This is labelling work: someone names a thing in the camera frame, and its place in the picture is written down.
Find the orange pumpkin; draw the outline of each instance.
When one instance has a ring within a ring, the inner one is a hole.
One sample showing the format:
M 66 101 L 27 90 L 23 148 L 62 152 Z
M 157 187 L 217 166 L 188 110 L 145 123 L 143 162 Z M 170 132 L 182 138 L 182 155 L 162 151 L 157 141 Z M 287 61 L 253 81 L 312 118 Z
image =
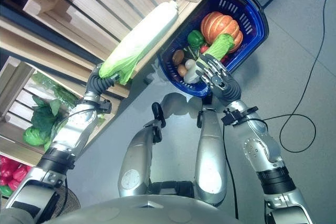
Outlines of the orange pumpkin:
M 231 16 L 220 12 L 207 14 L 201 22 L 201 32 L 208 44 L 212 44 L 219 34 L 230 34 L 235 46 L 229 52 L 234 52 L 243 41 L 243 33 L 239 25 Z

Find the gray floor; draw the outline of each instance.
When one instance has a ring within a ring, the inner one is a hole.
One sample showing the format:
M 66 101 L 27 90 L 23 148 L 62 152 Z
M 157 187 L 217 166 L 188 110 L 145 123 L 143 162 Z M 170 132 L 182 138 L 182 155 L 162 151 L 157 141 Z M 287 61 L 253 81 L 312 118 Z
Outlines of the gray floor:
M 298 102 L 321 42 L 322 5 L 323 1 L 318 0 L 274 0 L 265 10 L 269 37 L 234 73 L 243 90 L 243 100 L 250 106 L 257 105 L 262 118 L 290 113 Z M 282 156 L 316 222 L 336 223 L 336 172 L 333 165 L 336 149 L 336 0 L 328 0 L 325 11 L 325 43 L 298 109 L 316 123 L 316 142 L 299 154 L 282 150 Z M 152 80 L 147 87 L 142 82 L 144 77 Z M 135 79 L 131 96 L 138 94 L 128 106 L 124 105 L 123 113 L 79 158 L 76 169 L 69 172 L 69 187 L 82 206 L 119 196 L 117 180 L 127 145 L 152 118 L 152 102 L 161 102 L 168 94 L 165 104 L 169 106 L 165 111 L 169 118 L 167 127 L 162 130 L 162 143 L 153 148 L 151 179 L 193 180 L 200 134 L 196 127 L 200 100 L 174 88 L 163 77 L 157 62 Z M 284 121 L 269 122 L 270 134 L 276 140 Z M 308 122 L 294 118 L 282 137 L 288 148 L 297 150 L 309 143 L 312 133 Z M 244 223 L 263 223 L 263 194 L 259 180 L 230 127 L 226 130 L 226 143 L 237 186 L 240 219 Z M 220 209 L 234 216 L 230 181 Z

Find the red vegetable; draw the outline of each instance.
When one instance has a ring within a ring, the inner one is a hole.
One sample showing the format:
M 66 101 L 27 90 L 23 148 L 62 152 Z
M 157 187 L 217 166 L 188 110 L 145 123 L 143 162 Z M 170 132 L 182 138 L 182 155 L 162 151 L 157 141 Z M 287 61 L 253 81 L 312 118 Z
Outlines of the red vegetable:
M 27 174 L 26 166 L 22 165 L 15 172 L 13 172 L 13 178 L 21 182 Z
M 12 179 L 9 183 L 8 183 L 8 186 L 10 187 L 10 189 L 12 189 L 13 191 L 15 191 L 18 186 L 19 186 L 20 182 L 15 180 L 15 179 Z
M 1 176 L 9 177 L 12 176 L 13 172 L 19 167 L 20 163 L 14 160 L 9 160 L 8 163 L 5 163 L 1 166 Z
M 206 50 L 208 50 L 208 46 L 202 46 L 201 48 L 200 48 L 200 53 L 204 53 Z
M 12 176 L 10 177 L 0 177 L 0 186 L 6 186 L 8 184 L 8 182 L 10 182 L 13 179 Z
M 7 164 L 11 161 L 11 159 L 9 159 L 8 157 L 5 156 L 0 156 L 0 163 L 1 164 Z

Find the green bell pepper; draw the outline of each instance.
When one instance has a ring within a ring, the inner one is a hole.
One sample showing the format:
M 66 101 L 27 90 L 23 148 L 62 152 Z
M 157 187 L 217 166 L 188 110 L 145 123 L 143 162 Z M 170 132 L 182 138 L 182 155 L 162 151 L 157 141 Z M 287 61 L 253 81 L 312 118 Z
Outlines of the green bell pepper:
M 205 43 L 203 35 L 198 30 L 192 30 L 187 39 L 192 49 L 198 50 Z
M 6 197 L 9 197 L 13 193 L 13 190 L 11 190 L 9 186 L 0 186 L 0 191 L 1 194 Z

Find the humanoid robot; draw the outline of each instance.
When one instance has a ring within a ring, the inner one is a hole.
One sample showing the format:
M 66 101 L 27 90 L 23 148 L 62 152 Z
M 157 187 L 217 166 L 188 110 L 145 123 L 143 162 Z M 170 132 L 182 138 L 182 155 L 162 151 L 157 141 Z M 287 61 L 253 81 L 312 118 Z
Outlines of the humanoid robot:
M 201 56 L 207 66 L 198 65 L 197 74 L 212 94 L 225 106 L 224 125 L 232 125 L 241 142 L 242 151 L 257 173 L 264 190 L 264 199 L 271 210 L 268 223 L 313 224 L 310 211 L 280 156 L 280 147 L 268 134 L 256 111 L 241 99 L 241 90 L 226 68 L 210 55 Z M 99 78 L 97 66 L 92 72 L 86 93 L 70 112 L 47 152 L 33 167 L 0 212 L 0 223 L 34 224 L 50 219 L 67 170 L 85 146 L 97 124 L 99 113 L 110 113 L 111 103 L 100 95 L 118 79 Z M 226 194 L 226 162 L 224 144 L 216 112 L 204 100 L 197 126 L 201 127 L 198 145 L 194 199 L 191 182 L 151 183 L 152 145 L 162 139 L 165 127 L 162 109 L 152 105 L 154 120 L 145 124 L 131 141 L 120 170 L 119 199 L 79 209 L 50 220 L 48 223 L 240 223 L 215 206 Z

